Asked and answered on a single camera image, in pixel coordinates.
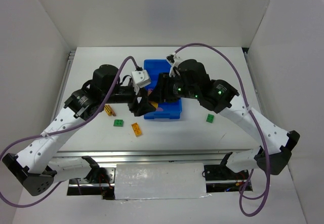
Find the orange lego brick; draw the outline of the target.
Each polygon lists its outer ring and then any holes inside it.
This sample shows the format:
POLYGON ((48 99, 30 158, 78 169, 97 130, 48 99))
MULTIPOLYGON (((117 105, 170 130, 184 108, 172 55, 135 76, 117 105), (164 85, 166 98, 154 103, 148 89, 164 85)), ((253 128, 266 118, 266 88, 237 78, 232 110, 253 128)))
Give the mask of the orange lego brick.
POLYGON ((140 128, 140 126, 137 123, 133 123, 131 126, 132 126, 132 129, 133 129, 136 137, 139 137, 139 136, 142 135, 141 128, 140 128))

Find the green lego brick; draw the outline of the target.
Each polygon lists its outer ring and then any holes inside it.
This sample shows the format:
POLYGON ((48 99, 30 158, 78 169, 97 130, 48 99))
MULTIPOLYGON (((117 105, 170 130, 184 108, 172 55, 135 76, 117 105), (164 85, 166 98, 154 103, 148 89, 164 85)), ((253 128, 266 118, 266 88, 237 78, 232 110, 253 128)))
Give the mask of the green lego brick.
POLYGON ((115 119, 113 122, 114 127, 122 127, 124 125, 124 121, 121 119, 115 119))
POLYGON ((208 114, 207 117, 206 117, 206 122, 207 123, 213 123, 214 117, 215 117, 214 115, 208 114))

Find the blue divided plastic tray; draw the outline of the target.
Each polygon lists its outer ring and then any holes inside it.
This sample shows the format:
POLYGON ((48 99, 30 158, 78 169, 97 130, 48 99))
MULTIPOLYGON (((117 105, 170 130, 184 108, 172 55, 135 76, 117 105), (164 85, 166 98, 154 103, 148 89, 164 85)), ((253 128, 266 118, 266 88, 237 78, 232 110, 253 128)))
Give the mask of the blue divided plastic tray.
MULTIPOLYGON (((170 64, 166 59, 146 59, 144 60, 144 69, 147 70, 151 83, 145 87, 148 91, 149 88, 154 88, 156 86, 158 76, 162 72, 169 73, 170 64)), ((144 115, 146 120, 156 120, 156 119, 180 119, 180 114, 182 112, 182 102, 181 99, 174 103, 159 103, 158 107, 163 108, 164 111, 151 112, 144 115)))

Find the white cover plate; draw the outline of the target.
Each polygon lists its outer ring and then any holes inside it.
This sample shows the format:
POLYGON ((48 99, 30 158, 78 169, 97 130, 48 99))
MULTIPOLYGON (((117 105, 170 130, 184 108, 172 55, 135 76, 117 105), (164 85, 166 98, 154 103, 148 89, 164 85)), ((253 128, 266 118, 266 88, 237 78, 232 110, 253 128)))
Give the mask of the white cover plate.
POLYGON ((202 163, 117 165, 117 200, 198 199, 207 196, 202 163))

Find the yellow round flower lego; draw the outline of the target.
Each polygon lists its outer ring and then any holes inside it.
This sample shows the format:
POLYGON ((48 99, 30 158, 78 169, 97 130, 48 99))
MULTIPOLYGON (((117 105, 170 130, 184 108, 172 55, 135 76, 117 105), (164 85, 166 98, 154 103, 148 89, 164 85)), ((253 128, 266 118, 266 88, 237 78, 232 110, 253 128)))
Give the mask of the yellow round flower lego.
POLYGON ((150 101, 149 102, 153 107, 158 108, 158 103, 150 101))

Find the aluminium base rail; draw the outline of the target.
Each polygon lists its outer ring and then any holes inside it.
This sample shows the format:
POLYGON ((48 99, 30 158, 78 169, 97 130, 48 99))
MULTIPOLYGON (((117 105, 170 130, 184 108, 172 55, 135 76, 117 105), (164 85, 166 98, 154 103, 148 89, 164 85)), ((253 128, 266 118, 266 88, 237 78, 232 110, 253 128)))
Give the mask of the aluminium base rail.
POLYGON ((72 152, 63 151, 55 155, 55 159, 76 159, 90 156, 101 168, 106 169, 106 176, 98 180, 88 181, 82 178, 72 179, 68 184, 69 195, 101 195, 105 200, 115 199, 115 179, 117 165, 128 164, 172 164, 202 163, 200 176, 206 181, 208 193, 236 192, 247 181, 249 171, 225 173, 221 161, 228 150, 175 150, 175 151, 98 151, 72 152))

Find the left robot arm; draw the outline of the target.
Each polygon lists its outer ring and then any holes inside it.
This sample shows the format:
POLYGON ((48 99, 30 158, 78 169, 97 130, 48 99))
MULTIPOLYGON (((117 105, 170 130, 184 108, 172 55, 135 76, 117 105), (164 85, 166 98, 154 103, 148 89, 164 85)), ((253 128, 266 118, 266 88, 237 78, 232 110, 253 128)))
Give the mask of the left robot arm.
POLYGON ((120 72, 104 64, 93 72, 92 79, 74 91, 40 138, 17 154, 7 153, 2 161, 32 195, 44 193, 53 183, 83 178, 97 182, 106 171, 90 156, 54 159, 56 152, 86 121, 103 111, 107 103, 126 103, 134 116, 155 111, 147 100, 145 86, 151 83, 146 70, 138 67, 122 86, 120 72))

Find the yellow black striped lego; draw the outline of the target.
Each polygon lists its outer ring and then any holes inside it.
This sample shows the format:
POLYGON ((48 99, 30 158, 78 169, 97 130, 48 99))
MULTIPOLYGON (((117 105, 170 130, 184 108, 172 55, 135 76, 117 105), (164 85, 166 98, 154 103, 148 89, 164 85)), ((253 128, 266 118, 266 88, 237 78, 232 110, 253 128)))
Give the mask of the yellow black striped lego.
POLYGON ((109 116, 112 116, 112 110, 111 110, 110 105, 108 105, 108 104, 104 105, 104 110, 109 116))

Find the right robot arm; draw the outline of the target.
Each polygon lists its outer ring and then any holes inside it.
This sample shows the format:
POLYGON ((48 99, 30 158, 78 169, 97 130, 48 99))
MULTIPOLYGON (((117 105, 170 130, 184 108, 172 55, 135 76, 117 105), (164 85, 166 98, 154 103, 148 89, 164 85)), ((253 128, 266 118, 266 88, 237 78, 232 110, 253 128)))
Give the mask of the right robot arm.
POLYGON ((255 149, 226 154, 221 162, 226 172, 259 168, 279 175, 300 139, 295 130, 284 130, 248 107, 244 97, 228 82, 210 79, 204 65, 194 59, 176 62, 169 72, 160 73, 148 98, 156 103, 196 99, 202 107, 232 121, 259 143, 255 149))

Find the green lego brick right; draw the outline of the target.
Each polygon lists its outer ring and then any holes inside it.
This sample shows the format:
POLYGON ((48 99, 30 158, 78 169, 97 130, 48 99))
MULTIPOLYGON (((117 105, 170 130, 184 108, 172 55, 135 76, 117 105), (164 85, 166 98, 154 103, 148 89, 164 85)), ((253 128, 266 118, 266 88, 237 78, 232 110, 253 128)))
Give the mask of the green lego brick right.
POLYGON ((207 117, 206 117, 206 122, 207 123, 213 123, 214 117, 215 117, 214 115, 208 114, 207 117))

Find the green lego brick left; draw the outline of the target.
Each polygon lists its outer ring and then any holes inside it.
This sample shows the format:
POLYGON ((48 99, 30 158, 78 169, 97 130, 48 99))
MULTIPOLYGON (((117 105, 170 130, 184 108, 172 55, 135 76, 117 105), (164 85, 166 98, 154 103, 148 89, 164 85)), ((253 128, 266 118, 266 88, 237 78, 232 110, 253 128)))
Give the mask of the green lego brick left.
POLYGON ((121 119, 115 119, 113 122, 114 127, 122 127, 124 125, 124 121, 121 119))

